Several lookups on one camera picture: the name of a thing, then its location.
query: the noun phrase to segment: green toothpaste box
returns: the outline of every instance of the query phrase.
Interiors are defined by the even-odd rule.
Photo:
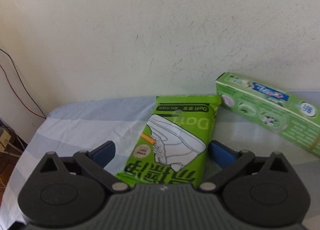
[[[216,80],[222,106],[320,157],[320,108],[256,80],[224,73]]]

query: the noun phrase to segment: blue logo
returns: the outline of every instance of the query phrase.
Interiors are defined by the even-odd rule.
[[[253,86],[252,87],[253,90],[263,93],[272,98],[283,100],[283,101],[287,101],[289,99],[289,95],[276,91],[272,88],[266,87],[262,84],[252,82],[252,86]]]

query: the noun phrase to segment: blue gripper pad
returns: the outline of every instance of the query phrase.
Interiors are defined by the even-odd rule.
[[[94,149],[89,153],[91,159],[100,167],[104,168],[115,156],[116,145],[113,141],[107,141],[99,148]]]
[[[238,152],[233,151],[218,141],[209,143],[208,153],[209,157],[222,169],[228,167],[239,157]]]

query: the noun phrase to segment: package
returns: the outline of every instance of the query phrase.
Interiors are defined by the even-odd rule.
[[[116,177],[136,183],[180,184],[201,182],[211,140],[217,95],[158,96],[156,107]]]
[[[225,108],[320,157],[320,109],[288,92],[240,75],[216,80]]]

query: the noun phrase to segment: shoe wipes package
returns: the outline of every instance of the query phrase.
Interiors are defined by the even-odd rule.
[[[124,171],[116,177],[136,183],[201,182],[221,98],[217,95],[158,96]]]

